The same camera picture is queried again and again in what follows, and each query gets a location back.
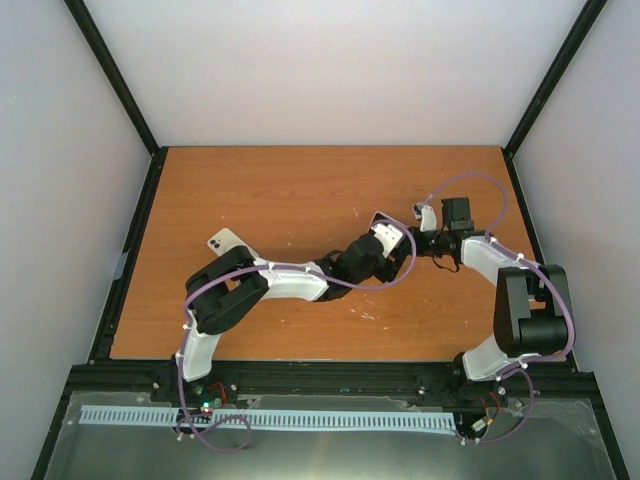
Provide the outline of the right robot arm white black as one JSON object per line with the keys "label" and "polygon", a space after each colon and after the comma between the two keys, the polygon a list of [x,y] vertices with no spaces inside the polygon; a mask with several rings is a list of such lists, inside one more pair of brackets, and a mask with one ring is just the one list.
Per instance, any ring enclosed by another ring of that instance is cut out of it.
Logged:
{"label": "right robot arm white black", "polygon": [[454,359],[454,391],[460,395],[473,383],[500,381],[532,363],[564,360],[576,339],[564,268],[530,261],[476,231],[468,198],[445,199],[441,206],[442,224],[429,203],[413,206],[420,222],[411,230],[417,254],[449,256],[456,267],[476,271],[495,287],[493,333]]}

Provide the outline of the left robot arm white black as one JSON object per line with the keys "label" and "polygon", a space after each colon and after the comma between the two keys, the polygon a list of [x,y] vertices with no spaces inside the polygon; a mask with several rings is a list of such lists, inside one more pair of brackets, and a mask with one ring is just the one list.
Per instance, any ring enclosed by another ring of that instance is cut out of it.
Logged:
{"label": "left robot arm white black", "polygon": [[207,393],[207,375],[222,334],[237,326],[259,302],[334,301],[364,288],[371,278],[390,285],[404,261],[414,262],[416,257],[415,241],[384,224],[344,250],[302,264],[267,261],[228,229],[218,232],[210,243],[218,258],[185,284],[186,334],[176,353],[181,370],[172,384],[174,392],[190,403]]}

